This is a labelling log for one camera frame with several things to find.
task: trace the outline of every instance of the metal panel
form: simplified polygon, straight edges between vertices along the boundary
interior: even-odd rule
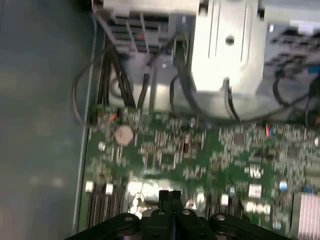
[[[122,12],[134,10],[154,13],[195,14],[199,9],[199,0],[104,0],[103,7]]]
[[[72,113],[71,86],[91,58],[95,32],[74,2],[0,3],[2,240],[61,240],[76,229],[83,128]],[[87,90],[84,80],[82,110]]]

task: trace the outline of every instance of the green circuit board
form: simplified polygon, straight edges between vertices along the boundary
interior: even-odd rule
[[[159,190],[181,190],[185,207],[206,218],[229,213],[288,236],[295,194],[320,190],[318,139],[304,126],[213,127],[165,112],[93,111],[80,231],[123,212],[141,217],[157,207]]]

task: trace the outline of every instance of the screw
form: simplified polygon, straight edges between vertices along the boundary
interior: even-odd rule
[[[216,216],[216,219],[218,219],[219,221],[224,221],[224,220],[226,220],[226,217],[222,216],[222,215],[218,215],[218,216]]]
[[[103,141],[100,141],[99,144],[98,144],[98,149],[100,151],[104,151],[106,149],[106,143],[103,142]]]
[[[182,211],[182,214],[184,214],[184,215],[189,215],[191,212],[189,211],[189,210],[183,210]]]
[[[273,222],[272,226],[273,226],[273,228],[274,228],[275,230],[281,230],[281,222],[278,221],[278,220],[276,220],[275,222]]]

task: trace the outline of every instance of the capacitor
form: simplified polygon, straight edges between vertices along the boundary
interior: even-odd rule
[[[288,190],[288,184],[286,180],[281,180],[279,183],[279,189],[282,192],[286,192]]]
[[[196,124],[197,120],[194,117],[192,117],[189,121],[189,127],[193,129],[196,126]]]
[[[183,143],[183,152],[186,154],[190,148],[190,135],[186,135]]]
[[[235,188],[232,186],[229,188],[229,196],[233,197],[235,195]]]
[[[134,132],[129,125],[120,125],[114,133],[115,141],[120,146],[127,146],[134,139]]]

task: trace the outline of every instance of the wire bundle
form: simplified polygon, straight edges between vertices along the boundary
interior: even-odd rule
[[[168,41],[168,44],[166,46],[164,46],[157,54],[153,55],[150,58],[150,60],[147,63],[147,66],[152,66],[154,64],[154,62],[156,61],[157,57],[159,57],[162,53],[164,53],[166,50],[170,49],[173,45],[175,45],[176,37],[177,37],[177,33],[173,36],[172,39],[170,39]],[[102,84],[102,91],[99,89],[98,94],[101,94],[101,92],[103,92],[103,103],[105,105],[109,104],[109,98],[108,98],[108,96],[109,96],[109,81],[110,81],[111,64],[112,64],[114,71],[115,71],[115,74],[116,74],[116,77],[117,77],[117,80],[118,80],[118,83],[119,83],[119,88],[121,91],[121,96],[124,101],[124,105],[126,107],[136,108],[136,104],[135,104],[135,101],[133,98],[133,93],[132,93],[132,89],[130,86],[130,82],[129,82],[127,74],[121,64],[120,55],[116,50],[116,46],[111,44],[110,40],[107,38],[106,44],[105,44],[105,49],[102,51],[101,54],[98,55],[98,57],[94,58],[92,60],[92,62],[90,62],[88,65],[86,65],[79,72],[79,74],[76,75],[76,77],[74,78],[74,81],[73,81],[73,85],[72,85],[72,102],[73,102],[73,110],[74,110],[75,116],[81,124],[83,124],[87,127],[91,127],[91,124],[85,122],[81,118],[78,107],[77,107],[77,98],[76,98],[77,85],[78,85],[80,78],[83,76],[83,74],[93,64],[100,61],[101,58],[103,58],[102,59],[102,68],[106,68],[106,69],[105,69],[105,71],[101,70],[102,72],[100,73],[100,78],[101,78],[101,81],[103,84]],[[225,81],[223,83],[224,103],[225,103],[225,107],[226,107],[226,110],[227,110],[229,116],[232,119],[234,119],[233,123],[230,124],[230,123],[226,123],[226,121],[228,121],[226,119],[219,119],[219,118],[214,118],[214,117],[210,116],[207,112],[205,112],[203,109],[201,109],[201,107],[199,107],[197,101],[195,100],[195,98],[193,96],[192,78],[189,74],[189,70],[188,70],[188,67],[186,64],[185,50],[183,49],[183,46],[179,46],[178,44],[176,44],[176,48],[175,48],[174,63],[177,67],[178,75],[172,79],[172,81],[170,83],[170,89],[169,89],[169,101],[170,101],[170,107],[171,107],[172,113],[178,117],[178,113],[177,113],[175,106],[174,106],[174,83],[176,80],[179,79],[183,95],[185,96],[192,111],[198,117],[200,117],[202,120],[204,120],[208,123],[211,123],[213,127],[236,126],[236,125],[245,124],[245,123],[251,124],[252,122],[262,123],[263,121],[267,120],[271,116],[276,115],[278,113],[281,113],[282,111],[284,111],[292,106],[295,106],[297,103],[300,103],[301,101],[305,100],[309,96],[308,93],[303,94],[302,96],[298,97],[297,99],[295,99],[291,103],[285,102],[285,104],[283,104],[283,106],[279,109],[273,110],[269,113],[266,113],[266,114],[258,116],[258,117],[241,120],[239,118],[234,106],[233,106],[232,92],[231,92],[231,89],[229,86],[229,80],[225,79]],[[149,80],[150,80],[150,75],[144,74],[143,80],[142,80],[142,89],[141,89],[141,93],[140,93],[138,103],[137,103],[138,108],[143,107],[143,103],[146,98],[146,94],[147,94],[147,90],[148,90]],[[277,90],[279,80],[276,82],[277,82],[277,84],[275,85],[275,88]],[[266,132],[267,132],[267,135],[272,134],[271,129],[266,130]]]

